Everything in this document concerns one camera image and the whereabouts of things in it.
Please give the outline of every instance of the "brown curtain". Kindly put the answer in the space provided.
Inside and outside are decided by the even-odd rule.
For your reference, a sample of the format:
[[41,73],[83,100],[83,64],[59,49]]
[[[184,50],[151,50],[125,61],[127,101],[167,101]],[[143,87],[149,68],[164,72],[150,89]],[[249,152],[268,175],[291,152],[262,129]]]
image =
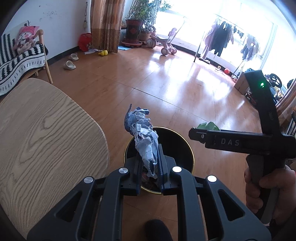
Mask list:
[[276,112],[279,117],[280,125],[285,121],[291,120],[292,110],[296,106],[296,79],[292,82],[285,95],[276,104]]
[[91,35],[94,48],[118,51],[125,0],[91,1]]

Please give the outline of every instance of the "human hand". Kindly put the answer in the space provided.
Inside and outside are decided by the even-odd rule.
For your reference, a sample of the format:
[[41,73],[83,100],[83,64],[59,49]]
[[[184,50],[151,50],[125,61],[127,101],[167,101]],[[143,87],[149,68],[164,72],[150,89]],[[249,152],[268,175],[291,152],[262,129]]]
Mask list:
[[[246,182],[246,206],[257,213],[263,206],[260,189],[251,182],[252,175],[247,168],[244,172]],[[278,225],[283,224],[296,208],[296,174],[288,166],[275,169],[272,173],[262,177],[259,181],[262,188],[279,188],[279,198],[276,203],[272,218]]]

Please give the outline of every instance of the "striped blanket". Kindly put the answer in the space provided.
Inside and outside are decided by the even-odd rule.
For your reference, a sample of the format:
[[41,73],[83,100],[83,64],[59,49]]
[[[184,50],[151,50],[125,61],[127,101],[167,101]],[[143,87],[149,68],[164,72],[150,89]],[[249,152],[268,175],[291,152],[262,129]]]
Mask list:
[[15,39],[10,34],[0,38],[0,96],[7,94],[30,70],[45,66],[45,51],[42,44],[36,44],[21,55],[12,47]]

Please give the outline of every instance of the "black planter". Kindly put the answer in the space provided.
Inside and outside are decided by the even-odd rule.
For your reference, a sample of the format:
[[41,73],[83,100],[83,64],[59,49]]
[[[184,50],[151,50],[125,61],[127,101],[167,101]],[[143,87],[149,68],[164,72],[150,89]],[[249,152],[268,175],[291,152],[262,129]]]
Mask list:
[[[153,130],[155,130],[158,135],[158,143],[162,145],[163,154],[173,157],[177,166],[185,168],[192,173],[194,168],[194,155],[188,142],[180,134],[168,128],[153,127]],[[136,155],[135,139],[132,138],[125,149],[124,161]],[[143,186],[142,188],[154,194],[161,194],[160,192],[146,189]]]
[[143,27],[143,21],[137,19],[126,19],[126,38],[125,43],[138,44],[140,32]]

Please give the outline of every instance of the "pink tricycle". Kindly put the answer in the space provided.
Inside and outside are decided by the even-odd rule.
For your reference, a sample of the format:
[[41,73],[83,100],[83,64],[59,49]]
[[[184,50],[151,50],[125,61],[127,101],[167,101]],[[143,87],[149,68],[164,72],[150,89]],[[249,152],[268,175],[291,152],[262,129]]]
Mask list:
[[150,32],[150,38],[147,39],[147,47],[154,48],[156,46],[157,42],[160,42],[163,45],[163,48],[161,49],[162,55],[168,55],[168,53],[171,53],[171,54],[177,53],[177,49],[175,47],[173,47],[171,43],[172,43],[173,39],[175,38],[176,34],[183,27],[184,23],[185,23],[185,19],[184,19],[182,26],[179,28],[178,31],[176,28],[173,28],[169,32],[167,39],[157,36],[156,35],[156,28],[154,26],[151,26],[153,28],[153,32]]

